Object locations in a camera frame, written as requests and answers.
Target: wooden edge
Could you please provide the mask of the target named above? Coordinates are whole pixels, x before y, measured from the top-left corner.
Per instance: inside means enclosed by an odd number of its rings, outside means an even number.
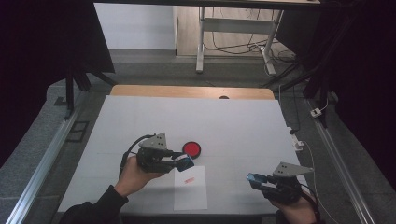
[[[209,99],[228,97],[230,99],[275,100],[273,92],[269,89],[222,87],[116,85],[111,90],[110,95]]]

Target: white cable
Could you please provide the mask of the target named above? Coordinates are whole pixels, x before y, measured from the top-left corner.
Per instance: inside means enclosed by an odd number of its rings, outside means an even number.
[[[326,105],[320,109],[320,111],[326,109],[327,105],[329,104],[329,97],[326,98]]]
[[[318,195],[318,190],[317,190],[317,178],[316,178],[316,169],[315,169],[315,163],[314,163],[314,156],[312,155],[312,151],[311,151],[311,147],[308,145],[308,143],[306,141],[302,141],[306,144],[306,146],[308,147],[309,153],[311,154],[311,160],[312,160],[312,168],[314,169],[314,188],[315,188],[315,192],[317,193],[317,198],[318,198],[318,202],[320,203],[320,206],[323,208],[323,210],[327,213],[327,215],[329,215],[329,217],[337,224],[339,224],[333,217],[332,215],[330,215],[330,213],[327,211],[327,209],[323,206],[323,203],[321,202],[319,195]]]

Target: black curtain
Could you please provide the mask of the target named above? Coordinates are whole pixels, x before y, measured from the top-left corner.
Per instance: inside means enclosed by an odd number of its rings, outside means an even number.
[[[336,111],[340,119],[394,189],[395,40],[394,1],[367,1],[332,59],[330,80],[330,88],[339,98]]]
[[[2,1],[0,32],[3,165],[46,102],[48,86],[67,69],[87,63],[114,73],[114,67],[90,0]]]

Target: white table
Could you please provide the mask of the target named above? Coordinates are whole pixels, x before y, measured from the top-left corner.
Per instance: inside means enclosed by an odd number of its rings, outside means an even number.
[[[95,203],[117,182],[122,153],[140,136],[162,132],[174,151],[188,141],[201,145],[194,162],[205,167],[207,209],[174,211],[173,170],[132,195],[124,215],[273,214],[248,173],[271,175],[281,161],[300,164],[276,100],[109,95],[58,212]]]

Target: human hand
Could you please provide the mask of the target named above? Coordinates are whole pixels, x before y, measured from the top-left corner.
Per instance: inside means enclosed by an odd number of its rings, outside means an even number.
[[[303,193],[315,200],[309,193],[305,191]],[[309,201],[303,197],[300,197],[300,200],[297,203],[288,205],[277,203],[275,201],[270,202],[273,206],[279,208],[290,224],[308,224],[315,223],[317,221],[314,209],[312,208]]]
[[[144,172],[140,166],[137,165],[136,156],[132,156],[128,158],[114,190],[122,197],[127,197],[141,190],[150,180],[162,175],[163,174]]]

